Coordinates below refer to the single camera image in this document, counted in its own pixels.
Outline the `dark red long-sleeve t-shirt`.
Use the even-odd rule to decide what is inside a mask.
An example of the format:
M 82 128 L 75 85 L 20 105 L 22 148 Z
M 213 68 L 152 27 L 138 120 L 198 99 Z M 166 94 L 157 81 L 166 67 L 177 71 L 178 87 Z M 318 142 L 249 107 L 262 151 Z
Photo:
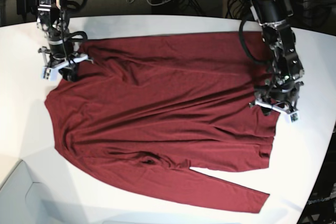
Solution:
M 90 40 L 80 51 L 93 62 L 45 100 L 61 156 L 132 193 L 260 212 L 267 193 L 196 171 L 269 165 L 278 114 L 248 106 L 268 73 L 237 33 Z

